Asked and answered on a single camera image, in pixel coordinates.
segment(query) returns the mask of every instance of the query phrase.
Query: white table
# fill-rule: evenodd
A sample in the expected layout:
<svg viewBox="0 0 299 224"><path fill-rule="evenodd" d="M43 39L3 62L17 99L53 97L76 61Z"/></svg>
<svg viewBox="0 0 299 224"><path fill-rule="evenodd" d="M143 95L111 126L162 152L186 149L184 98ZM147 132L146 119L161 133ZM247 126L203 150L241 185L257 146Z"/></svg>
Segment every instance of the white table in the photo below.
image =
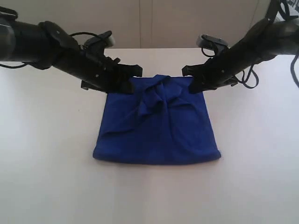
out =
<svg viewBox="0 0 299 224"><path fill-rule="evenodd" d="M199 49L108 54L140 64L145 77L180 76L184 65L205 61ZM291 60L256 66L254 90L206 92L222 158L180 167L93 159L104 93L82 90L56 69L0 69L0 223L298 223L299 90Z"/></svg>

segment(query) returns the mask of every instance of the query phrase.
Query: blue cloth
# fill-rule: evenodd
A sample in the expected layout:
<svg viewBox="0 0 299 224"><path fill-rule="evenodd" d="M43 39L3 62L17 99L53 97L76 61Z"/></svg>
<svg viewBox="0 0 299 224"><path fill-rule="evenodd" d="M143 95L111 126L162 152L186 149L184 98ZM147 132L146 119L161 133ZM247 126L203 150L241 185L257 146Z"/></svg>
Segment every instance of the blue cloth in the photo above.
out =
<svg viewBox="0 0 299 224"><path fill-rule="evenodd" d="M204 96L189 93L191 80L132 78L133 95L108 94L93 157L153 165L219 159Z"/></svg>

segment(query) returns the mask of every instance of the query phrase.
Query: folded cloth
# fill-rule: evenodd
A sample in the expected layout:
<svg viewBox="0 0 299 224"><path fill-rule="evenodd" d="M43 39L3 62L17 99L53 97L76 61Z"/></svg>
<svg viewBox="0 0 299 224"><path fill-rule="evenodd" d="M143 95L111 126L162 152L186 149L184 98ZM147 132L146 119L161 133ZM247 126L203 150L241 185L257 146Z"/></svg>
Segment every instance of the folded cloth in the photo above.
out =
<svg viewBox="0 0 299 224"><path fill-rule="evenodd" d="M189 93L191 80L132 78L133 95L109 93L93 157L152 165L219 159L204 96Z"/></svg>

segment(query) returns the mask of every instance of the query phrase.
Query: blue towel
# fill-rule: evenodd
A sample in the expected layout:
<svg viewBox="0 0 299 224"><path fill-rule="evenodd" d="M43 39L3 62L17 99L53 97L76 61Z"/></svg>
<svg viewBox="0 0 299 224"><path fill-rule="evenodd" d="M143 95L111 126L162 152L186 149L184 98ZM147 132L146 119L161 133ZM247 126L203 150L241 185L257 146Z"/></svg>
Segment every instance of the blue towel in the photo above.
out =
<svg viewBox="0 0 299 224"><path fill-rule="evenodd" d="M109 93L93 157L152 165L219 159L204 96L189 93L191 80L132 78L133 95Z"/></svg>

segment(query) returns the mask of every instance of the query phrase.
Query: table surface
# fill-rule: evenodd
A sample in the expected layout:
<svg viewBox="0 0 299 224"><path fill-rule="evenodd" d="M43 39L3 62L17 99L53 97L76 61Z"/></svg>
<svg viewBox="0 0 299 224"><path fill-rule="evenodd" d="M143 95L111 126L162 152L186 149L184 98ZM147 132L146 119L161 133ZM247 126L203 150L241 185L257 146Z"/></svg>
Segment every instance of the table surface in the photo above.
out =
<svg viewBox="0 0 299 224"><path fill-rule="evenodd" d="M180 76L184 65L206 60L199 49L107 54L141 65L144 77ZM106 94L54 68L0 69L0 223L298 223L292 58L257 65L254 90L205 92L222 158L179 167L93 159Z"/></svg>

